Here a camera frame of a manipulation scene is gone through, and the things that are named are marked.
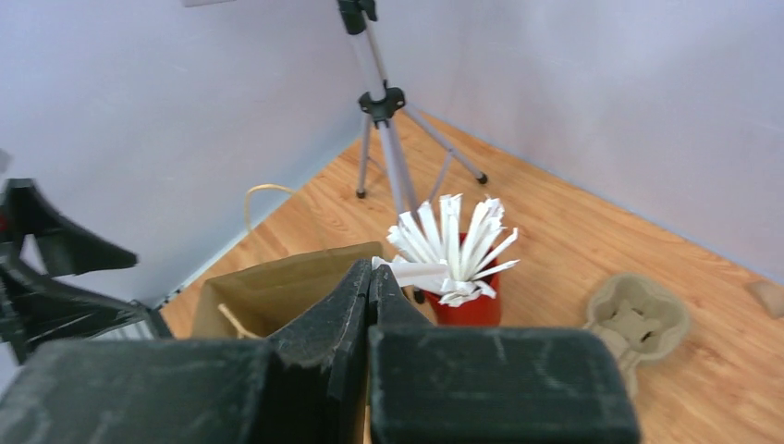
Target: brown paper bag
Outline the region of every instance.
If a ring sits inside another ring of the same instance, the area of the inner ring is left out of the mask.
[[[276,185],[256,187],[265,188],[294,192]],[[256,189],[246,195],[249,228],[248,198]],[[381,242],[296,254],[208,279],[202,287],[191,336],[265,338],[321,301],[354,262],[373,256],[383,257]]]

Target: white paper strip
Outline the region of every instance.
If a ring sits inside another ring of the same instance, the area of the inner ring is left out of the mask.
[[[419,214],[419,220],[422,222],[424,235],[427,238],[427,242],[430,244],[431,250],[433,250],[433,253],[435,253],[439,260],[446,260],[447,257],[444,255],[441,238],[438,235],[438,226],[435,224],[433,207],[429,202],[424,201],[417,210],[417,214]]]
[[[487,234],[490,231],[500,227],[501,227],[501,219],[491,216],[490,211],[488,209],[487,213],[484,215],[484,219],[482,219],[482,223],[479,225],[479,229],[477,230],[477,238],[480,240],[484,240],[484,238],[487,236]]]
[[[398,249],[398,252],[409,262],[421,262],[419,260],[420,258],[417,257],[416,252],[411,250],[408,241],[403,238],[400,233],[400,228],[398,228],[397,225],[393,225],[389,228],[389,235],[386,236],[386,240],[394,245],[395,248]]]
[[[517,228],[512,230],[512,234],[509,235],[500,245],[498,245],[492,252],[490,252],[487,256],[484,257],[481,263],[476,266],[476,269],[481,270],[490,264],[493,259],[496,259],[499,254],[501,254],[504,250],[506,250],[512,242],[517,240]]]
[[[447,294],[454,291],[457,291],[458,286],[456,285],[455,279],[449,277],[444,279],[444,282],[441,283],[441,289],[439,290],[438,294]]]
[[[420,262],[437,264],[438,257],[430,248],[430,244],[424,238],[424,235],[419,230],[419,226],[414,221],[411,212],[407,211],[400,215],[400,230],[403,236],[409,241],[413,250],[419,255],[422,260]]]
[[[483,295],[490,296],[493,299],[496,298],[496,291],[493,289],[493,287],[490,287],[490,284],[487,282],[484,282],[483,280],[475,280],[473,283],[479,287],[479,290],[482,291]]]
[[[460,217],[460,199],[462,194],[452,197],[449,206],[449,213],[447,215],[447,245],[449,262],[449,269],[451,270],[452,278],[460,280],[460,239],[459,239],[459,217]]]
[[[438,303],[440,303],[441,305],[448,305],[450,307],[460,307],[465,302],[478,299],[481,295],[482,293],[480,290],[476,290],[475,292],[468,295],[450,293],[448,295],[442,296],[441,299],[438,301]]]
[[[488,212],[490,216],[497,217],[498,219],[504,218],[504,205],[500,199],[487,198],[487,206],[490,207]]]
[[[447,234],[449,232],[449,208],[452,206],[452,196],[445,195],[438,199],[440,205],[440,218],[441,218],[441,250],[444,253],[444,259],[449,259],[449,245],[447,242]]]
[[[515,259],[514,261],[505,262],[505,263],[503,263],[501,265],[496,265],[493,268],[488,268],[485,271],[474,275],[474,277],[472,279],[473,280],[478,280],[478,279],[484,278],[485,276],[490,276],[490,275],[493,275],[495,273],[498,273],[499,271],[508,270],[508,269],[512,268],[515,264],[517,264],[519,261],[520,261],[520,259]]]
[[[482,242],[477,245],[476,251],[472,254],[471,262],[469,265],[470,271],[468,272],[468,278],[479,273],[482,271],[482,268],[479,268],[479,264],[483,261],[483,259],[487,256],[487,252],[490,251],[490,247],[493,245],[493,242],[496,241],[498,236],[503,232],[503,227],[501,227],[501,223],[496,219],[490,219],[488,221],[488,225],[493,228],[490,231],[485,232],[482,237]]]
[[[449,277],[449,268],[443,264],[396,264],[378,256],[372,259],[371,264],[373,269],[381,265],[389,266],[400,287],[413,285],[418,289],[436,292],[441,288],[441,283]]]
[[[468,227],[468,232],[466,233],[466,239],[460,246],[460,271],[459,276],[456,276],[456,278],[465,280],[473,274],[473,269],[471,269],[471,258],[476,249],[476,242],[481,239],[477,236],[477,231],[479,231],[484,215],[486,214],[487,205],[485,205],[484,202],[479,202],[473,208],[473,215]]]

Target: paper straw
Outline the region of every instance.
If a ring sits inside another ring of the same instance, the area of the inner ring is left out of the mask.
[[[441,296],[441,298],[438,300],[438,303],[440,303],[441,305],[449,305],[451,301],[454,301],[459,297],[460,295],[457,292],[447,293]]]
[[[398,249],[398,252],[409,262],[421,262],[419,257],[417,257],[416,252],[409,245],[408,240],[400,233],[400,228],[398,228],[397,225],[389,228],[389,235],[386,236],[386,240],[394,245],[395,248]]]
[[[490,252],[487,256],[484,257],[483,261],[476,266],[477,270],[481,270],[490,264],[490,261],[496,259],[499,254],[501,254],[504,250],[512,244],[512,242],[517,240],[517,228],[512,230],[512,234],[509,235],[500,245],[498,245],[492,252]]]
[[[460,239],[459,239],[459,217],[460,217],[460,199],[461,194],[451,199],[451,206],[449,214],[447,215],[447,245],[448,245],[448,258],[449,268],[452,270],[452,277],[460,280]]]
[[[418,254],[424,259],[421,262],[427,263],[437,263],[438,257],[436,253],[433,252],[433,249],[430,248],[430,244],[424,238],[424,235],[419,230],[419,226],[414,221],[413,216],[411,215],[410,211],[407,211],[400,215],[400,229],[403,232],[403,236],[408,238],[410,244],[414,247],[414,249],[418,252]]]
[[[493,289],[493,287],[490,287],[490,284],[488,284],[487,282],[484,282],[483,280],[475,280],[473,283],[476,284],[477,287],[479,287],[479,290],[482,291],[482,294],[489,296],[493,299],[496,298],[496,291]]]
[[[475,273],[482,270],[481,268],[477,268],[477,265],[482,262],[484,257],[487,255],[487,252],[490,251],[490,247],[493,245],[493,242],[496,241],[496,238],[503,230],[504,229],[501,227],[501,222],[494,217],[485,220],[484,231],[482,237],[480,238],[480,243],[472,252],[471,260],[466,267],[466,274],[468,277],[473,276]]]
[[[447,233],[449,232],[449,208],[452,206],[452,196],[445,195],[438,199],[438,204],[441,207],[441,252],[444,254],[444,259],[449,258],[449,245],[447,243]]]
[[[413,285],[433,292],[441,288],[441,282],[449,276],[446,265],[440,264],[389,264],[400,287]]]
[[[438,259],[447,259],[444,256],[444,247],[441,243],[441,238],[438,235],[438,226],[435,224],[435,215],[433,214],[433,207],[429,202],[424,201],[417,210],[419,220],[422,222],[424,235],[430,243],[430,248],[433,250]]]
[[[487,199],[487,204],[492,207],[490,216],[502,219],[504,217],[504,205],[500,199]]]
[[[481,238],[477,237],[477,231],[479,231],[479,227],[484,220],[484,215],[487,214],[487,205],[484,202],[479,202],[473,208],[473,215],[471,217],[471,223],[468,227],[468,233],[466,234],[466,239],[463,241],[462,246],[460,247],[460,279],[468,278],[468,274],[471,273],[469,266],[471,265],[471,256],[476,247],[476,242],[480,241]]]
[[[444,282],[441,282],[441,294],[451,293],[452,291],[457,291],[458,286],[455,282],[455,279],[448,277],[444,279]]]
[[[505,263],[503,263],[501,265],[496,265],[493,268],[486,269],[485,271],[474,275],[472,277],[472,280],[478,280],[478,279],[484,278],[485,276],[490,276],[490,275],[493,275],[495,273],[498,273],[499,271],[504,271],[504,270],[510,269],[515,264],[517,264],[519,261],[520,261],[520,259],[515,259],[514,261],[505,262]]]

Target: tripod head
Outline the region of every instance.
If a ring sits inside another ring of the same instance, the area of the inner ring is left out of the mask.
[[[337,0],[337,5],[349,35],[357,35],[367,29],[365,14],[370,21],[378,21],[375,0]]]

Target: red container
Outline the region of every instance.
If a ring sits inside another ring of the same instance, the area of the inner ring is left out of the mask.
[[[465,239],[465,236],[466,233],[460,233],[460,242]],[[497,260],[493,259],[484,269],[496,265]],[[493,299],[483,294],[473,301],[465,302],[460,307],[442,305],[438,303],[439,296],[423,290],[424,297],[433,307],[439,326],[495,327],[501,323],[501,293],[498,289],[498,273],[483,277],[482,280],[496,291],[496,297]]]

